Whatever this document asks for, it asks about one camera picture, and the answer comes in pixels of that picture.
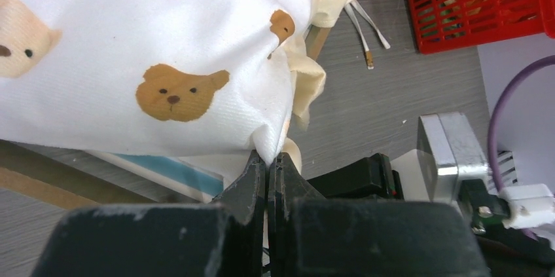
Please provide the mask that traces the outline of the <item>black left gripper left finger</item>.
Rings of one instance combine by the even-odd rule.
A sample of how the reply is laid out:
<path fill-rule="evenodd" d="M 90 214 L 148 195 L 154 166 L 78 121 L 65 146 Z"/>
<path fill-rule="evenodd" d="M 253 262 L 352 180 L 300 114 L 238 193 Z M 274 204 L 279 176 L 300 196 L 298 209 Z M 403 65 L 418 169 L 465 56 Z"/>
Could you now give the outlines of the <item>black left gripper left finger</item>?
<path fill-rule="evenodd" d="M 260 276 L 266 207 L 266 165 L 252 151 L 242 174 L 212 203 L 218 207 L 217 246 L 210 276 Z"/>

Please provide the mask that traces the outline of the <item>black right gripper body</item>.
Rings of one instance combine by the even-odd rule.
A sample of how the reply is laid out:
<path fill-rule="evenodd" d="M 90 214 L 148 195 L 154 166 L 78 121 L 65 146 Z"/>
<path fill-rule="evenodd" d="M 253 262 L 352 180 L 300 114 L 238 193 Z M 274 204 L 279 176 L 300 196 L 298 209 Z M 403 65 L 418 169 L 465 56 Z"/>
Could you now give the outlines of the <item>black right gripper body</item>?
<path fill-rule="evenodd" d="M 400 175 L 383 153 L 311 178 L 308 183 L 326 198 L 404 199 Z"/>

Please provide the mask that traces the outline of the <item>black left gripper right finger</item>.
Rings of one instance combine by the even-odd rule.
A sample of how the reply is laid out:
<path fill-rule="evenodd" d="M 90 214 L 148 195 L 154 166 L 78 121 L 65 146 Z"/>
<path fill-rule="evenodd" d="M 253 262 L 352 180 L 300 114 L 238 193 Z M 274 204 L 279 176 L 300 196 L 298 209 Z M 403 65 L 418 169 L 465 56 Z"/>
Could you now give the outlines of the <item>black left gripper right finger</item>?
<path fill-rule="evenodd" d="M 268 171 L 268 242 L 272 276 L 285 276 L 295 265 L 296 237 L 291 215 L 296 199 L 324 199 L 298 172 L 291 156 L 280 153 Z"/>

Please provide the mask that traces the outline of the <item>large bear print cushion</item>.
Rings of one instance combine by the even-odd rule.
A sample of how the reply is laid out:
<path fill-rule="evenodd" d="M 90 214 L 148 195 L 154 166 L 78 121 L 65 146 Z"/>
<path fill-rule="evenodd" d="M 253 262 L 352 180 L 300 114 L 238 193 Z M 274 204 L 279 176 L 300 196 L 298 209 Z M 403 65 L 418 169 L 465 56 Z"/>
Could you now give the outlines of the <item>large bear print cushion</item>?
<path fill-rule="evenodd" d="M 305 31 L 352 1 L 1 0 L 1 138 L 270 162 L 325 84 Z"/>

